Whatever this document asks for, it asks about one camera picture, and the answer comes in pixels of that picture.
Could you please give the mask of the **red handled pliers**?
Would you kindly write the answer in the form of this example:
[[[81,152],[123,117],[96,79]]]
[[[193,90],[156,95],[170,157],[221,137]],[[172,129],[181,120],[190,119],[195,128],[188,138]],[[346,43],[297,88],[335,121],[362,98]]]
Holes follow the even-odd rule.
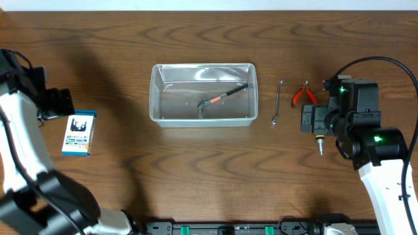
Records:
[[[311,100],[312,104],[318,104],[317,98],[316,98],[316,96],[312,93],[312,91],[310,90],[309,85],[308,85],[308,81],[306,80],[306,81],[302,84],[301,90],[300,90],[298,93],[296,93],[296,94],[294,95],[294,97],[292,98],[292,101],[291,101],[291,107],[292,107],[292,108],[296,108],[296,106],[297,106],[297,101],[299,100],[299,98],[300,98],[300,97],[302,96],[302,94],[304,94],[304,93],[306,93],[306,94],[307,94],[307,96],[310,98],[310,100]]]

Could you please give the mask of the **silver offset wrench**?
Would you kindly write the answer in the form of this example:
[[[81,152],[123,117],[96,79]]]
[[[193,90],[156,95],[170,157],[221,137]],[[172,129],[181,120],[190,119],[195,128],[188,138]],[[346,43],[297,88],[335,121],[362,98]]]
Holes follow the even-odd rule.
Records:
[[[279,84],[277,86],[277,91],[276,91],[276,112],[275,112],[275,116],[272,118],[272,126],[276,126],[277,122],[278,122],[278,116],[280,113],[280,90],[281,90],[281,86],[283,85],[284,80],[281,79],[279,81]]]

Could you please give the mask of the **blue white cardboard box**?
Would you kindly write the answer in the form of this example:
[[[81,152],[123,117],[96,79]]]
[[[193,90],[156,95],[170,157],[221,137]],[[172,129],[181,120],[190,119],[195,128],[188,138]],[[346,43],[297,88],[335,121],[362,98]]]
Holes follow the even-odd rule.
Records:
[[[96,110],[75,110],[69,116],[61,150],[63,155],[90,155],[96,117]]]

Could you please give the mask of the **small black orange hammer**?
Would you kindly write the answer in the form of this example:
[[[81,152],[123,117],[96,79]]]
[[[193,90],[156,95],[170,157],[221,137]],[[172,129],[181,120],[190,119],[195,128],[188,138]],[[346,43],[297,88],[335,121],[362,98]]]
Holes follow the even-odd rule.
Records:
[[[239,87],[236,87],[236,88],[234,88],[234,89],[232,89],[232,90],[230,90],[230,91],[227,91],[227,92],[225,92],[225,93],[223,93],[223,94],[221,94],[221,95],[219,95],[219,96],[217,96],[217,97],[214,97],[214,98],[212,98],[212,99],[209,99],[209,100],[202,100],[202,101],[200,101],[199,103],[198,103],[198,107],[197,107],[197,109],[198,109],[198,115],[200,116],[200,118],[202,117],[202,115],[203,115],[203,112],[204,112],[204,109],[207,107],[207,106],[209,106],[210,104],[213,104],[213,103],[215,103],[215,102],[218,102],[218,101],[220,101],[221,99],[224,99],[225,97],[228,97],[228,96],[230,96],[230,95],[232,95],[232,94],[234,94],[234,93],[237,93],[237,92],[239,92],[239,91],[241,91],[241,90],[243,90],[243,89],[246,89],[246,88],[248,88],[248,84],[244,84],[244,85],[241,85],[241,86],[239,86]]]

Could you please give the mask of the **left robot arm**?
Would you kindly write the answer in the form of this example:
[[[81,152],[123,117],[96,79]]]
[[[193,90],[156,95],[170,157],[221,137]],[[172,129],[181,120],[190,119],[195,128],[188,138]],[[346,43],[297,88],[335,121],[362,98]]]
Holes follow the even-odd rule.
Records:
[[[68,89],[46,87],[46,70],[1,50],[1,220],[20,234],[140,234],[126,211],[104,210],[83,185],[56,170],[40,127],[74,114]]]

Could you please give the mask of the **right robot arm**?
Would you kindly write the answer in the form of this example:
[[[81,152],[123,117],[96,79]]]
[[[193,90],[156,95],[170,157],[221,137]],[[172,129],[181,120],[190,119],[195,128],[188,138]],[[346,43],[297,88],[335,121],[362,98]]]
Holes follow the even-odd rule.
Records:
[[[326,136],[334,136],[338,151],[359,173],[376,215],[381,234],[411,234],[412,230],[402,187],[413,219],[417,218],[417,198],[411,170],[402,179],[408,148],[396,127],[381,126],[379,87],[373,80],[339,76],[326,81],[327,104],[302,106],[301,131],[311,132],[322,146]]]

